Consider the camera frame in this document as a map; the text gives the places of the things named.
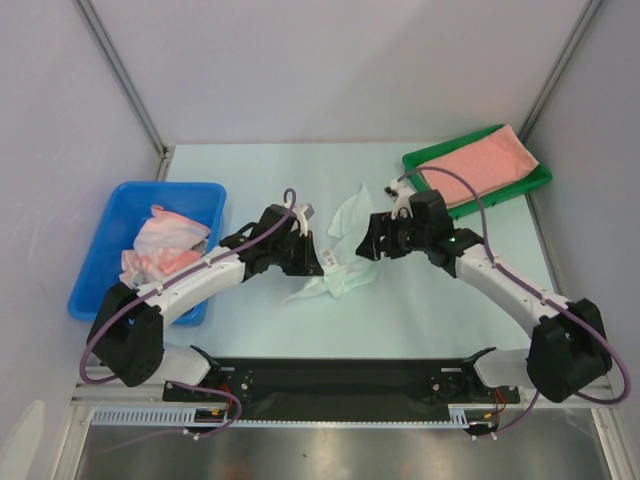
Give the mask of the light blue towel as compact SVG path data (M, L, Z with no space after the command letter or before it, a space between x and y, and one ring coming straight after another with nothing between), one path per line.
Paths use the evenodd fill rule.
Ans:
M372 283L377 264L356 254L356 248L367 233L373 201L365 183L358 192L345 200L336 210L327 230L332 244L319 251L324 275L311 277L284 303L306 300L328 294L333 299L349 293L354 288Z

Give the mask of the pale pink towel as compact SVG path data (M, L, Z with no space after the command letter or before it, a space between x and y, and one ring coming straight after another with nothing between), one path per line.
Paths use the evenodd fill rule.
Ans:
M199 260L211 229L160 205L121 253L119 280L130 288L162 280Z

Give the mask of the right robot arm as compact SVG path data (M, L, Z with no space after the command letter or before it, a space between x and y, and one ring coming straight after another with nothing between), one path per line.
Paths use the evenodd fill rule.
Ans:
M438 191L394 185L385 192L393 208L371 215L356 254L379 261L421 252L432 265L492 300L530 339L525 349L491 347L470 357L473 369L460 377L466 398L481 402L496 387L514 386L533 388L561 403L611 370L602 317L591 301L572 302L520 279L489 253L484 237L455 227Z

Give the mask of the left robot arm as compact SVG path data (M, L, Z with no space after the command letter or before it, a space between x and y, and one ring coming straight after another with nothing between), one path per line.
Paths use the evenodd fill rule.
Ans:
M183 383L199 400L214 397L220 376L214 360L198 347L165 340L166 330L210 297L276 266L292 277L320 277L309 220L311 205L272 204L202 259L169 277L133 289L124 283L106 293L87 339L114 380L137 387L149 380Z

